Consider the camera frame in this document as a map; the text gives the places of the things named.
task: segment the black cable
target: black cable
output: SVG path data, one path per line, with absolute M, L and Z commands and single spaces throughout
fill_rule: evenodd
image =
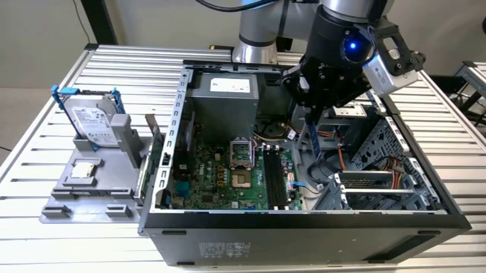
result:
M 12 152 L 12 150 L 10 150 L 9 148 L 5 148 L 5 147 L 2 147 L 2 146 L 0 146 L 0 149 L 1 149 L 1 150 L 5 150 L 5 151 L 8 151 L 8 152 Z
M 317 162 L 315 161 L 311 165 L 308 165 L 307 167 L 307 177 L 312 180 L 313 183 L 317 183 L 317 184 L 327 184 L 329 183 L 329 180 L 328 181 L 323 181 L 323 180 L 319 180 L 316 178 L 313 178 L 312 176 L 312 168 L 317 165 Z
M 239 7 L 221 7 L 221 6 L 216 6 L 208 2 L 205 2 L 204 0 L 196 0 L 196 2 L 199 4 L 201 4 L 204 7 L 215 10 L 215 11 L 220 11 L 223 13 L 236 13 L 239 11 L 244 11 L 244 10 L 249 10 L 249 9 L 253 9 L 255 7 L 260 7 L 268 3 L 272 3 L 272 2 L 276 2 L 277 0 L 260 0 L 255 3 L 251 3 L 248 5 L 243 5 L 243 6 L 239 6 Z
M 299 187 L 305 188 L 305 189 L 307 189 L 311 193 L 313 193 L 315 195 L 317 195 L 317 194 L 319 194 L 317 192 L 312 191 L 312 189 L 311 189 L 309 187 L 307 187 L 307 186 L 299 186 Z
M 363 171 L 368 171 L 371 167 L 375 167 L 379 162 L 381 162 L 384 159 L 387 159 L 389 156 L 381 156 L 379 159 L 376 159 L 373 162 L 367 164 L 367 166 L 363 168 Z
M 328 170 L 329 170 L 331 172 L 333 172 L 333 173 L 340 172 L 340 171 L 341 171 L 341 169 L 335 168 L 335 167 L 333 167 L 333 166 L 332 166 L 332 165 L 327 162 L 327 159 L 328 159 L 331 156 L 336 155 L 336 154 L 337 154 L 337 150 L 329 150 L 329 151 L 327 151 L 327 152 L 324 153 L 323 160 L 321 160 L 321 162 L 320 162 L 320 163 L 323 163 L 324 167 L 325 167 L 325 168 L 328 168 Z
M 77 10 L 76 0 L 73 0 L 73 4 L 74 4 L 74 9 L 76 9 L 77 20 L 78 20 L 78 23 L 80 23 L 80 25 L 81 25 L 81 28 L 82 28 L 82 31 L 84 31 L 85 37 L 88 38 L 88 43 L 90 44 L 89 35 L 88 35 L 88 32 L 85 31 L 85 28 L 84 28 L 84 25 L 82 25 L 82 21 L 81 21 L 81 18 L 80 18 L 80 16 L 78 16 L 78 10 Z

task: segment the metal chassis frame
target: metal chassis frame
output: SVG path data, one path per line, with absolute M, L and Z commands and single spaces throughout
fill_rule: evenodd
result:
M 217 64 L 211 63 L 207 65 L 211 70 L 217 69 Z M 181 79 L 189 69 L 181 71 Z M 185 92 L 184 81 L 180 82 L 177 93 Z M 442 198 L 442 201 L 447 208 L 448 214 L 430 215 L 430 214 L 223 214 L 223 213 L 156 213 L 152 209 L 153 201 L 150 204 L 149 212 L 141 217 L 138 232 L 146 232 L 149 235 L 160 234 L 165 232 L 181 232 L 185 234 L 185 230 L 211 230 L 211 229 L 248 229 L 248 232 L 255 232 L 255 226 L 259 229 L 383 229 L 383 228 L 418 228 L 418 229 L 454 229 L 454 235 L 463 233 L 471 228 L 466 216 L 462 214 L 459 207 L 456 206 L 451 195 L 440 182 L 439 176 L 431 167 L 431 164 L 426 158 L 426 155 L 418 146 L 418 143 L 412 137 L 412 134 L 399 116 L 399 111 L 391 100 L 383 100 L 383 104 L 388 109 L 388 115 L 391 116 L 401 135 L 410 145 L 410 151 L 412 156 L 418 159 L 419 164 L 428 176 L 436 192 Z M 171 124 L 171 131 L 177 130 Z M 165 179 L 169 174 L 169 168 L 164 166 Z M 412 253 L 415 248 L 400 254 L 397 260 L 405 259 L 407 254 Z

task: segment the metal rail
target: metal rail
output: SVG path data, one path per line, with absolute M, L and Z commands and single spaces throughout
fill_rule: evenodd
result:
M 229 51 L 100 46 L 85 51 L 62 85 L 90 90 L 117 87 L 140 135 L 149 130 L 142 115 L 154 113 L 168 127 L 184 59 L 229 61 Z M 280 64 L 295 64 L 283 53 Z M 188 271 L 380 271 L 483 272 L 486 270 L 486 145 L 424 72 L 420 80 L 391 95 L 472 230 L 396 266 L 264 266 L 191 268 Z M 37 220 L 73 149 L 74 131 L 52 100 L 34 119 L 0 167 L 0 272 L 169 271 L 134 224 L 41 224 Z

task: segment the white label sticker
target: white label sticker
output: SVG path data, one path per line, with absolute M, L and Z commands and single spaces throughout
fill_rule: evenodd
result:
M 72 107 L 72 111 L 88 140 L 100 146 L 117 146 L 114 133 L 102 110 L 93 107 Z
M 209 91 L 249 93 L 249 80 L 247 78 L 212 78 Z
M 249 253 L 249 242 L 200 242 L 199 252 L 203 258 L 247 258 Z
M 292 129 L 289 129 L 289 132 L 288 132 L 287 138 L 288 138 L 289 140 L 293 140 L 293 138 L 295 138 L 295 134 L 296 134 L 296 131 L 293 131 Z

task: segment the power supply label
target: power supply label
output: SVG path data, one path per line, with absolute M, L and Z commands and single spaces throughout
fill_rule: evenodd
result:
M 247 78 L 212 78 L 209 91 L 249 93 L 249 80 Z
M 88 140 L 98 146 L 117 146 L 104 111 L 93 107 L 72 107 L 70 109 Z

